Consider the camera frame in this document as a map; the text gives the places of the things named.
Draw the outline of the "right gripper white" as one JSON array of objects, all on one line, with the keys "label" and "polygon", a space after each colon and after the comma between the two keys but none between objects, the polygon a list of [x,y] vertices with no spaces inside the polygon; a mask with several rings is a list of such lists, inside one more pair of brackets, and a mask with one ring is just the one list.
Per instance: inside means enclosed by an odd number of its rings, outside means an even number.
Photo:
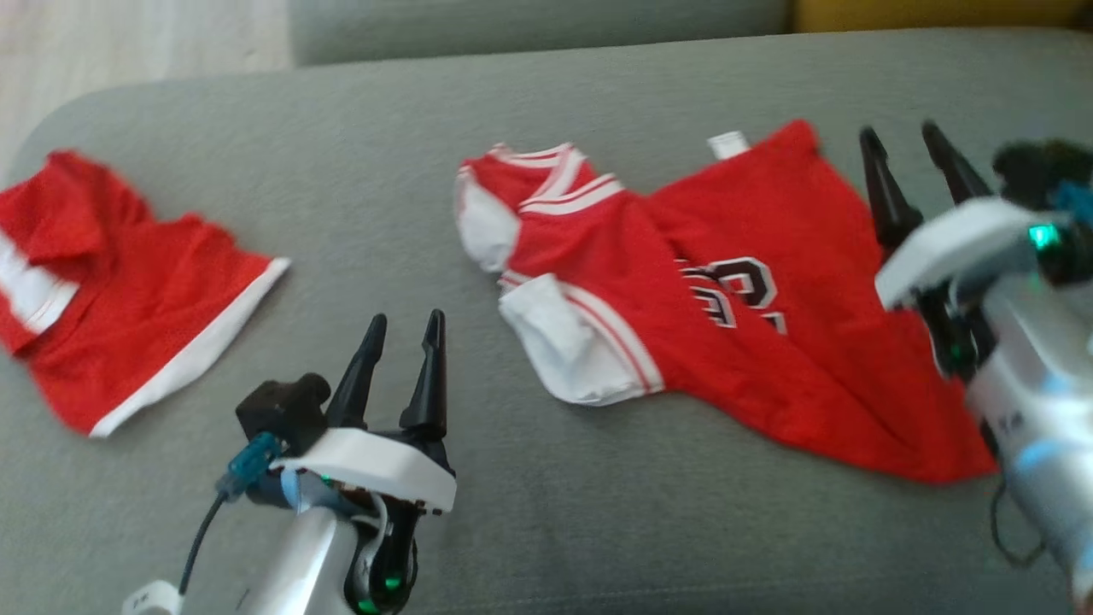
[{"label": "right gripper white", "polygon": [[894,250],[874,288],[886,311],[912,310],[921,318],[939,372],[968,380],[991,345],[986,326],[974,324],[971,312],[999,277],[1032,270],[1047,245],[1061,243],[1070,215],[1034,213],[991,197],[991,187],[935,121],[924,122],[921,135],[956,205],[924,225],[924,214],[891,174],[874,129],[859,133],[877,243]]}]

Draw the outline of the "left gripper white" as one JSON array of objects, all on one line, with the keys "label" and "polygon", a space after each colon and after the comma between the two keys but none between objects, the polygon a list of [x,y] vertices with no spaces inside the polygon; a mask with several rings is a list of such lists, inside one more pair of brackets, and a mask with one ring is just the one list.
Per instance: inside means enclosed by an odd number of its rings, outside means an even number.
[{"label": "left gripper white", "polygon": [[325,410],[333,430],[272,465],[295,513],[271,565],[274,614],[398,614],[418,581],[418,521],[453,511],[456,478],[432,458],[447,436],[446,316],[430,312],[418,382],[399,419],[433,442],[424,448],[364,431],[387,327],[376,314],[348,363]]}]

